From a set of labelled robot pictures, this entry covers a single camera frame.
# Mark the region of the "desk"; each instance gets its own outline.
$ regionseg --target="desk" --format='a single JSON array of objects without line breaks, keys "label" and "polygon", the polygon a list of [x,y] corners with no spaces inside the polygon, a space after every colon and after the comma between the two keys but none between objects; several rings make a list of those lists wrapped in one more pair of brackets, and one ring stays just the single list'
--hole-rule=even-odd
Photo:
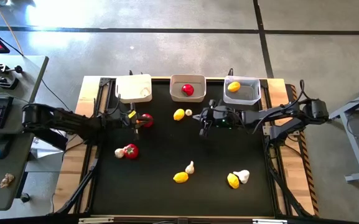
[{"label": "desk", "polygon": [[[86,116],[92,115],[93,109],[93,99],[96,98],[98,94],[98,85],[101,77],[84,77],[83,85],[80,92],[80,97],[78,99],[78,104],[76,108],[76,113],[84,114]],[[269,79],[269,100],[272,106],[279,106],[280,104],[288,103],[288,96],[286,85],[284,80],[281,79]],[[106,103],[107,92],[104,93],[104,98],[102,97],[101,108]],[[266,107],[265,96],[263,96],[263,107]],[[286,122],[285,120],[277,121],[277,124],[282,124]],[[68,147],[71,145],[81,142],[80,138],[74,139]],[[287,144],[299,150],[298,143],[287,141]],[[301,143],[303,146],[303,153],[307,155],[306,145]],[[86,146],[78,146],[70,151],[68,151],[64,157],[61,173],[58,179],[57,188],[54,196],[54,204],[56,208],[60,208],[67,199],[70,198],[73,191],[76,189],[81,176],[83,159],[85,156]],[[94,158],[95,149],[92,150],[91,158]],[[311,175],[310,166],[305,170],[305,165],[302,162],[302,159],[294,154],[290,149],[286,147],[281,148],[282,162],[284,166],[284,173],[286,175],[286,182],[289,186],[292,193],[296,196],[298,201],[302,206],[311,214],[318,214],[317,212],[317,203],[315,202],[315,195],[313,192],[313,183],[312,179],[306,174]],[[81,211],[85,209],[86,200],[88,197],[88,187],[84,191],[84,196],[82,198]],[[279,188],[277,188],[277,197],[279,200],[279,206],[282,213],[285,213],[284,208],[284,199]]]},{"label": "desk", "polygon": [[[26,101],[34,102],[35,95],[48,63],[48,58],[45,56],[22,57],[0,55],[0,63],[5,63],[10,68],[20,65],[24,71],[23,75],[15,74],[20,80],[15,90],[3,90],[0,88],[0,93],[9,93]],[[7,119],[6,128],[0,129],[0,134],[21,133],[22,107],[25,104],[23,101],[14,99],[12,110]],[[8,210],[12,205],[13,199],[21,193],[27,174],[24,172],[24,169],[33,138],[34,135],[30,133],[17,134],[8,156],[5,159],[0,159],[0,182],[6,173],[13,174],[15,177],[9,187],[0,189],[0,210]]]}]

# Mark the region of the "yellow fruit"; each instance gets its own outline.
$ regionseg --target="yellow fruit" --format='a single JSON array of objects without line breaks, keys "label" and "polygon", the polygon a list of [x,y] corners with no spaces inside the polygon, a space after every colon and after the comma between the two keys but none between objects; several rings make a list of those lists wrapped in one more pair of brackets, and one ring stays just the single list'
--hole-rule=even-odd
[{"label": "yellow fruit", "polygon": [[233,82],[231,84],[228,85],[228,90],[230,92],[236,92],[240,89],[240,83],[239,82]]},{"label": "yellow fruit", "polygon": [[174,176],[174,181],[177,183],[186,182],[187,179],[189,179],[189,176],[187,175],[186,172],[180,172],[180,173],[175,174],[175,176]]},{"label": "yellow fruit", "polygon": [[240,185],[239,178],[237,178],[237,176],[232,173],[228,175],[228,183],[230,187],[233,187],[234,189],[237,189]]},{"label": "yellow fruit", "polygon": [[183,109],[177,109],[174,113],[174,120],[179,121],[185,116],[185,111]]}]

